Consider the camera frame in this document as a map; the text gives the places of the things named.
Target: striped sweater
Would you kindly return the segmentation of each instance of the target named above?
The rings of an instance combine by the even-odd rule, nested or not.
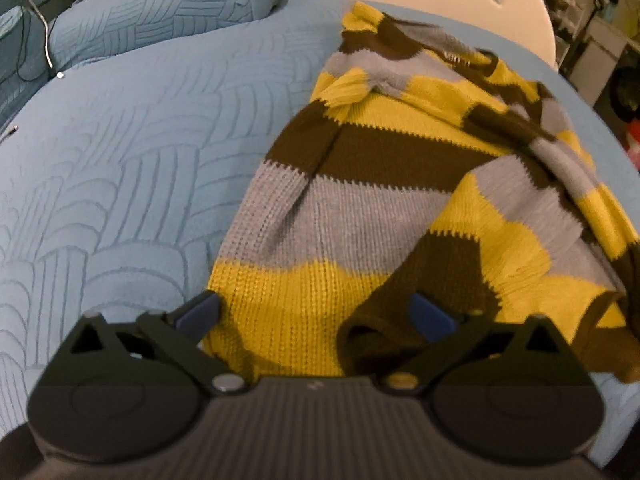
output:
[[[562,107],[489,52],[356,3],[214,263],[205,349],[261,375],[384,373],[420,292],[546,313],[587,369],[640,379],[638,234]]]

